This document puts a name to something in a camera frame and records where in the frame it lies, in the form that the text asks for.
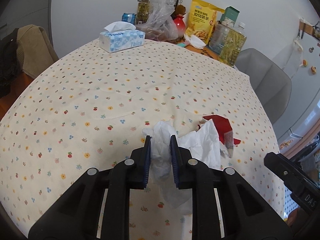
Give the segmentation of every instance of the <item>green box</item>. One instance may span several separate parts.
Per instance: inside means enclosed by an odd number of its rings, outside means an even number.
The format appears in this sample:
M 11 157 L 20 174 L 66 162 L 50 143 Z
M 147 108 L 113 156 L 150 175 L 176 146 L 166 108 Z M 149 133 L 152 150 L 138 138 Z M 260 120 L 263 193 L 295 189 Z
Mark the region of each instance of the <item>green box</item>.
M 226 8 L 226 11 L 224 14 L 222 14 L 220 21 L 223 22 L 225 20 L 230 21 L 233 25 L 235 25 L 239 11 L 231 6 Z

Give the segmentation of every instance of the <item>red paper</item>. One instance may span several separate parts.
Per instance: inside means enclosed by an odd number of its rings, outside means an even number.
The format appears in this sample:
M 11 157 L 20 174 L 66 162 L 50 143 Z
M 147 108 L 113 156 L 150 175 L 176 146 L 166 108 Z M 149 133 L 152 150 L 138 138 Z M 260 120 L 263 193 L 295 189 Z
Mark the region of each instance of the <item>red paper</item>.
M 219 141 L 221 141 L 224 145 L 225 145 L 225 137 L 229 137 L 231 135 L 233 136 L 232 127 L 227 118 L 224 118 L 219 115 L 208 115 L 208 116 L 203 116 L 203 118 L 206 120 L 212 119 L 219 135 Z M 237 145 L 241 143 L 241 140 L 233 138 L 233 143 Z

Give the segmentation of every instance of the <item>tablecloth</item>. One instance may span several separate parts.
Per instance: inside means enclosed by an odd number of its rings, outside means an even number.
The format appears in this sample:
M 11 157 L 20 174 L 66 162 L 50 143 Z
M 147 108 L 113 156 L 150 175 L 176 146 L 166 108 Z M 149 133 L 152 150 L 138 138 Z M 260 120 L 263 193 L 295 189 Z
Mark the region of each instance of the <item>tablecloth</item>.
M 284 185 L 263 165 L 279 152 L 249 77 L 166 42 L 109 54 L 92 41 L 36 78 L 0 123 L 0 200 L 25 234 L 88 168 L 105 170 L 143 146 L 141 130 L 170 120 L 182 136 L 204 115 L 230 120 L 242 142 L 221 169 L 236 169 L 283 214 Z M 182 216 L 149 183 L 132 190 L 130 238 L 191 239 Z

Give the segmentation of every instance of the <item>beverage can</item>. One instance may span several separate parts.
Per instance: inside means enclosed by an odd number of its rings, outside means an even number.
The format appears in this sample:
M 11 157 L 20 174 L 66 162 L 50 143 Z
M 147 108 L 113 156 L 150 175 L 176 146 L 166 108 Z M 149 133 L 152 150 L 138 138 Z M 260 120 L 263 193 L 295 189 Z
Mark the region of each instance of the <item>beverage can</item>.
M 121 21 L 128 22 L 134 25 L 135 20 L 136 20 L 136 15 L 134 13 L 124 13 L 122 15 Z

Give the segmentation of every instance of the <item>cooking oil bottle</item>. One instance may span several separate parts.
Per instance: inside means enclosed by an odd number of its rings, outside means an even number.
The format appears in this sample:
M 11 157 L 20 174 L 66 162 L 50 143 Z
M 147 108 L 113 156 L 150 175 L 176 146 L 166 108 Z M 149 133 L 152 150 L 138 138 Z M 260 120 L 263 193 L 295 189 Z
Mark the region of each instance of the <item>cooking oil bottle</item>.
M 247 39 L 244 34 L 244 23 L 239 23 L 237 28 L 230 29 L 224 47 L 219 55 L 219 61 L 231 67 L 235 64 L 237 57 Z
M 136 17 L 136 24 L 146 23 L 149 17 L 150 1 L 142 0 L 138 3 L 138 11 Z

